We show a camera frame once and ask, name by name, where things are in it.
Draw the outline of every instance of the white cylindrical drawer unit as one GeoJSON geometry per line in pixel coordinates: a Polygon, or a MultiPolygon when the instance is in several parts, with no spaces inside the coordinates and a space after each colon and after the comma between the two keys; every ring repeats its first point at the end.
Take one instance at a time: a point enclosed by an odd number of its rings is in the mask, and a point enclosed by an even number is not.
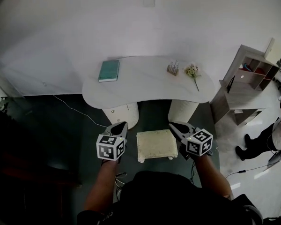
{"type": "Polygon", "coordinates": [[[128,122],[128,129],[133,128],[140,117],[137,103],[129,103],[119,107],[102,110],[112,124],[123,121],[128,122]]]}
{"type": "Polygon", "coordinates": [[[183,100],[172,100],[168,114],[170,122],[188,122],[195,112],[199,103],[187,102],[183,100]]]}

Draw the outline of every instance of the white cable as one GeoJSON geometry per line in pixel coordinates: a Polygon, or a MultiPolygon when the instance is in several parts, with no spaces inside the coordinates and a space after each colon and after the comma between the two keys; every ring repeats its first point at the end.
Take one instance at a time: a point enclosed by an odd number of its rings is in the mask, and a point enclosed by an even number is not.
{"type": "Polygon", "coordinates": [[[120,186],[117,184],[116,180],[114,180],[114,183],[117,185],[117,187],[118,187],[119,189],[122,189],[122,187],[120,187],[120,186]]]}
{"type": "Polygon", "coordinates": [[[118,190],[118,194],[117,194],[117,197],[118,197],[118,195],[120,194],[120,192],[121,192],[121,191],[122,191],[121,189],[119,189],[119,190],[118,190]]]}
{"type": "Polygon", "coordinates": [[[124,178],[125,176],[127,176],[127,173],[126,172],[121,172],[121,173],[116,175],[116,178],[120,179],[120,178],[124,178]]]}
{"type": "Polygon", "coordinates": [[[125,185],[125,183],[121,182],[119,179],[116,178],[116,180],[117,180],[118,182],[122,183],[123,185],[125,185]]]}
{"type": "MultiPolygon", "coordinates": [[[[67,105],[68,108],[70,108],[70,109],[72,109],[72,110],[74,110],[74,111],[76,111],[76,112],[78,112],[78,113],[81,113],[82,115],[87,116],[89,119],[91,119],[90,116],[88,116],[88,115],[86,115],[86,114],[84,114],[84,113],[82,113],[82,112],[80,112],[80,111],[78,111],[78,110],[76,110],[76,109],[71,108],[65,101],[61,100],[61,99],[58,98],[57,96],[55,96],[55,97],[56,97],[58,100],[62,101],[65,105],[67,105]]],[[[102,127],[106,128],[106,126],[103,126],[103,125],[101,125],[101,124],[98,124],[98,123],[96,123],[94,120],[92,120],[92,121],[93,121],[93,123],[95,123],[96,125],[102,126],[102,127]]]]}

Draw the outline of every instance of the white tiled floor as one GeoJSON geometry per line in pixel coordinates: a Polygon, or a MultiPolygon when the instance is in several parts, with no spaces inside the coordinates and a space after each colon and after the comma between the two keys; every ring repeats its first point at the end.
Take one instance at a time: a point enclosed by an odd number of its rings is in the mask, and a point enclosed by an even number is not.
{"type": "MultiPolygon", "coordinates": [[[[272,157],[271,152],[261,154],[255,159],[241,161],[235,154],[235,147],[244,148],[244,135],[257,137],[262,130],[275,122],[281,116],[278,101],[280,96],[277,86],[271,82],[266,88],[273,96],[275,106],[264,110],[258,117],[245,126],[237,126],[232,118],[225,116],[216,125],[218,149],[220,153],[221,172],[228,176],[240,170],[248,170],[267,165],[272,157]]],[[[260,210],[264,218],[281,216],[281,162],[270,169],[266,167],[237,173],[229,176],[228,181],[234,196],[246,194],[251,202],[260,210]]]]}

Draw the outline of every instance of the shelf compartment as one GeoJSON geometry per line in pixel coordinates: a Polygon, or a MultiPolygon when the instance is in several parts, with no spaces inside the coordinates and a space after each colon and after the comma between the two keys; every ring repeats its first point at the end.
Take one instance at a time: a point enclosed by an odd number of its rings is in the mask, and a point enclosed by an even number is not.
{"type": "Polygon", "coordinates": [[[266,73],[264,72],[264,70],[263,69],[261,69],[261,68],[256,68],[256,70],[255,70],[255,73],[257,73],[257,74],[261,74],[261,75],[266,75],[266,73]]]}
{"type": "Polygon", "coordinates": [[[248,65],[249,68],[251,68],[252,72],[255,72],[255,70],[258,67],[260,61],[252,59],[252,58],[245,57],[242,65],[244,65],[245,63],[248,65]]]}
{"type": "Polygon", "coordinates": [[[256,71],[258,70],[258,73],[263,73],[264,75],[268,73],[268,71],[271,69],[272,65],[265,63],[265,62],[260,62],[260,64],[258,65],[258,68],[256,69],[256,71]]]}
{"type": "Polygon", "coordinates": [[[262,80],[262,82],[259,84],[259,87],[264,90],[266,88],[266,86],[271,82],[271,80],[267,80],[267,79],[264,79],[262,80]]]}
{"type": "Polygon", "coordinates": [[[240,125],[242,123],[247,124],[253,118],[255,118],[258,114],[256,114],[257,109],[246,109],[243,110],[242,113],[235,113],[236,124],[240,125]]]}
{"type": "Polygon", "coordinates": [[[239,69],[235,74],[234,81],[241,82],[241,83],[254,84],[255,81],[259,81],[259,83],[260,83],[264,79],[264,77],[265,77],[265,75],[251,73],[251,72],[243,71],[243,70],[239,69]]]}
{"type": "Polygon", "coordinates": [[[249,70],[247,70],[246,68],[239,68],[238,70],[242,70],[242,71],[245,71],[245,72],[249,72],[249,73],[251,73],[251,71],[249,71],[249,70]]]}
{"type": "Polygon", "coordinates": [[[276,66],[272,66],[271,69],[268,71],[267,75],[266,75],[266,79],[270,79],[272,80],[276,73],[278,72],[279,68],[276,66]]]}

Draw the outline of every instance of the white desk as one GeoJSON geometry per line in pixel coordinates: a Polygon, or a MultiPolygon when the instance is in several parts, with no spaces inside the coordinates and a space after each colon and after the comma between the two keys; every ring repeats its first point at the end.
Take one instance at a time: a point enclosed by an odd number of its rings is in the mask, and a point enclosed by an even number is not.
{"type": "Polygon", "coordinates": [[[177,100],[172,102],[169,120],[178,120],[180,117],[185,120],[199,103],[213,98],[214,84],[204,71],[200,71],[201,76],[197,78],[198,91],[194,80],[183,71],[188,63],[179,61],[179,74],[174,76],[166,71],[171,61],[158,56],[122,58],[118,80],[98,82],[98,74],[94,74],[83,84],[83,98],[90,106],[103,109],[112,123],[134,117],[134,121],[128,121],[129,128],[137,123],[136,103],[140,101],[177,100]]]}

